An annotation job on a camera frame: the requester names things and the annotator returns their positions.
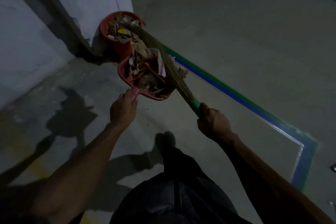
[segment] blue painted line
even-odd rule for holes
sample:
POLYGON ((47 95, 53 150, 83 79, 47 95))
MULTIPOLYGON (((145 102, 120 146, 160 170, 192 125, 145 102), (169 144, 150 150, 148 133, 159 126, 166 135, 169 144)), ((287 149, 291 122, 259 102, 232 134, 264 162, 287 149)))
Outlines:
POLYGON ((190 70, 191 72, 195 73, 197 76, 202 78, 204 81, 208 82, 209 84, 211 84, 215 88, 222 91, 224 94, 226 94, 229 97, 231 97, 232 99, 236 100, 238 103, 245 106, 246 108, 248 108, 249 110, 254 112, 256 115, 258 115, 262 119, 266 120, 267 122, 269 122, 270 124, 272 124, 276 128, 280 129, 281 131, 283 131, 287 135, 291 136, 292 138, 296 139, 297 141, 299 141, 300 143, 303 144, 303 150, 302 150, 301 156, 299 156, 299 161, 297 162, 297 166, 296 166, 296 169, 294 171, 292 181, 291 181, 291 184, 293 186, 295 186, 297 189, 302 191, 303 188, 304 188, 304 185, 305 185, 305 181, 306 181, 306 179, 308 177, 308 174, 309 174, 309 168, 311 166, 314 153, 317 149, 317 142, 314 141, 313 139, 307 137, 306 135, 304 135, 302 133, 299 133, 296 129, 293 129, 291 126, 284 126, 284 125, 280 124, 278 121, 276 121, 276 120, 272 119, 271 117, 265 115, 264 113, 262 113, 258 109, 251 106, 249 103, 246 103, 244 100, 237 97, 235 94, 233 94, 229 90, 225 89, 224 87, 220 86, 219 84, 217 84, 216 82, 214 82, 213 80, 208 78, 207 76, 200 73, 200 71, 191 67, 190 65, 183 62, 179 58, 175 57, 175 61, 178 62, 180 65, 184 66, 185 68, 187 68, 188 70, 190 70))

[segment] dustpan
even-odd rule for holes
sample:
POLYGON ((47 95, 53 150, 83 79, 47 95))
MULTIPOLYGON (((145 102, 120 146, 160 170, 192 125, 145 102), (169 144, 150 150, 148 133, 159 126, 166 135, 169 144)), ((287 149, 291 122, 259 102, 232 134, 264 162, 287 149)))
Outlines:
POLYGON ((165 100, 166 98, 157 98, 157 97, 154 97, 153 95, 150 95, 150 91, 149 90, 139 89, 138 87, 136 87, 134 85, 133 79, 135 79, 135 76, 129 75, 129 68, 130 68, 130 66, 129 66, 129 59, 131 57, 132 57, 132 55, 126 57, 124 60, 122 60, 119 63, 118 74, 119 74, 120 78, 132 88, 132 93, 133 93, 132 102, 134 100, 136 100, 136 98, 140 94, 144 95, 145 97, 148 97, 150 99, 157 100, 157 101, 165 100))

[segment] broom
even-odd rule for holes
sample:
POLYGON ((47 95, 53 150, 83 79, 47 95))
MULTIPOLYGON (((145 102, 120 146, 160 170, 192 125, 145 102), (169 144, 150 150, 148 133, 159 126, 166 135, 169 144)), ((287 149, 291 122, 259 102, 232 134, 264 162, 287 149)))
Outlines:
POLYGON ((148 32, 143 30, 141 27, 131 25, 125 21, 120 22, 120 24, 124 28, 138 35, 139 38, 145 43, 147 48, 156 48, 160 51, 166 70, 166 78, 168 79, 169 84, 177 88, 183 99, 188 103, 188 105, 195 112, 195 114, 202 120, 204 118, 204 111, 201 108, 201 103, 196 99, 182 76, 179 74, 178 69, 174 64, 174 61, 172 60, 171 56, 168 55, 168 53, 166 52, 163 44, 159 42, 156 38, 151 36, 148 32))

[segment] person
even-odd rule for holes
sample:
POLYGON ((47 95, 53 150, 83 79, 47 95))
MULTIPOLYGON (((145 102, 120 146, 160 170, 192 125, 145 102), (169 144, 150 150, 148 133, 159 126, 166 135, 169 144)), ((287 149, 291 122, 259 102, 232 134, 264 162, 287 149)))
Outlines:
MULTIPOLYGON (((228 155, 263 223, 334 223, 245 146, 224 114, 204 103, 202 108, 205 117, 197 120, 199 130, 228 155)), ((45 180, 24 213, 2 219, 3 223, 80 220, 118 138, 136 112, 137 100, 132 103, 128 89, 112 104, 106 128, 45 180)), ((128 193, 110 223, 250 223, 237 214, 227 195, 196 161, 175 148, 172 133, 166 132, 160 141, 164 172, 128 193)))

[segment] broom bristles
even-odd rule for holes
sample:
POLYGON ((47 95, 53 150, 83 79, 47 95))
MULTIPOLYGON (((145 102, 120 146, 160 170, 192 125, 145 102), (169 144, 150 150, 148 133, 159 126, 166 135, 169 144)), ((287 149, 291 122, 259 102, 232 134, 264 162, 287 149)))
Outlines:
POLYGON ((121 22, 121 24, 129 31, 132 31, 134 34, 138 35, 148 48, 157 48, 160 51, 169 82, 177 88, 178 92, 188 104, 196 100, 195 96, 187 86, 186 82, 179 74, 178 69, 174 64, 174 61, 166 52, 163 44, 155 37, 151 36, 148 32, 143 30, 141 27, 131 25, 127 22, 121 22))

